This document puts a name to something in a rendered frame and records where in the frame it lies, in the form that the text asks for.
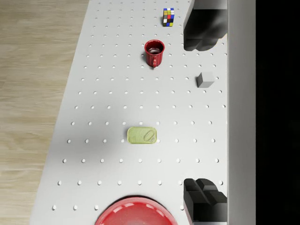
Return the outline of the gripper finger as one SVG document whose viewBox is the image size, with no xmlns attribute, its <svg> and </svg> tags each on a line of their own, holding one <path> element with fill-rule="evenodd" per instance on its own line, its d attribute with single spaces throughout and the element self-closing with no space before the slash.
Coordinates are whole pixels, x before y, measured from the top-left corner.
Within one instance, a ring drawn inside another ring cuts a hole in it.
<svg viewBox="0 0 300 225">
<path fill-rule="evenodd" d="M 184 210 L 189 222 L 226 222 L 227 197 L 210 180 L 184 180 Z"/>
<path fill-rule="evenodd" d="M 193 9 L 184 28 L 186 51 L 207 51 L 227 33 L 226 9 Z"/>
</svg>

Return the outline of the flat-sided can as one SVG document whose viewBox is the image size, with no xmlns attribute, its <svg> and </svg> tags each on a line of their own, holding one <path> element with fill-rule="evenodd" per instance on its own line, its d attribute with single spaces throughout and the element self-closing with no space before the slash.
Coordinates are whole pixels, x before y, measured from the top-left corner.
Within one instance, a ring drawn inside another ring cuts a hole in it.
<svg viewBox="0 0 300 225">
<path fill-rule="evenodd" d="M 153 127 L 130 127 L 127 141 L 131 144 L 153 144 L 157 141 L 157 130 Z"/>
</svg>

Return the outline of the puzzle cube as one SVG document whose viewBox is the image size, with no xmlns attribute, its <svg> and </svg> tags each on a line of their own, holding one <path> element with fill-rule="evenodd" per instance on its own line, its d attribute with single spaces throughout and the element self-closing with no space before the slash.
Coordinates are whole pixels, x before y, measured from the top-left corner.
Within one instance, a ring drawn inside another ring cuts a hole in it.
<svg viewBox="0 0 300 225">
<path fill-rule="evenodd" d="M 163 10 L 163 26 L 172 27 L 174 21 L 174 8 L 164 8 Z"/>
</svg>

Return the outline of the grey cube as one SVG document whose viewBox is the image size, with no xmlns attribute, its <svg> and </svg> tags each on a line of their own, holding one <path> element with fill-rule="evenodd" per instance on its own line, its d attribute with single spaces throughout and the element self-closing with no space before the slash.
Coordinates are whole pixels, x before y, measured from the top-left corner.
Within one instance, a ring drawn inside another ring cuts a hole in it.
<svg viewBox="0 0 300 225">
<path fill-rule="evenodd" d="M 212 72 L 201 72 L 196 78 L 197 87 L 208 88 L 214 83 L 214 80 Z"/>
</svg>

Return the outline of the red mug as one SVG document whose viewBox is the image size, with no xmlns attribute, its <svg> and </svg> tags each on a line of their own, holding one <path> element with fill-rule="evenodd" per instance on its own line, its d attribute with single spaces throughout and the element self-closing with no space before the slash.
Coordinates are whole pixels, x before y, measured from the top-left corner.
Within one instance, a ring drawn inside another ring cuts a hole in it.
<svg viewBox="0 0 300 225">
<path fill-rule="evenodd" d="M 147 64 L 153 68 L 158 67 L 162 62 L 164 43 L 157 39 L 149 40 L 145 43 L 144 50 Z"/>
</svg>

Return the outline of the red plate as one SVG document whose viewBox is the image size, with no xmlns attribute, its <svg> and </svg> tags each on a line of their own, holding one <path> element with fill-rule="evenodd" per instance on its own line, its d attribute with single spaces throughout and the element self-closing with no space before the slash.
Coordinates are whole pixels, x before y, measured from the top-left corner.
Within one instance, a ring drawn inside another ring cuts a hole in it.
<svg viewBox="0 0 300 225">
<path fill-rule="evenodd" d="M 145 197 L 128 197 L 108 207 L 95 225 L 178 225 L 158 202 Z"/>
</svg>

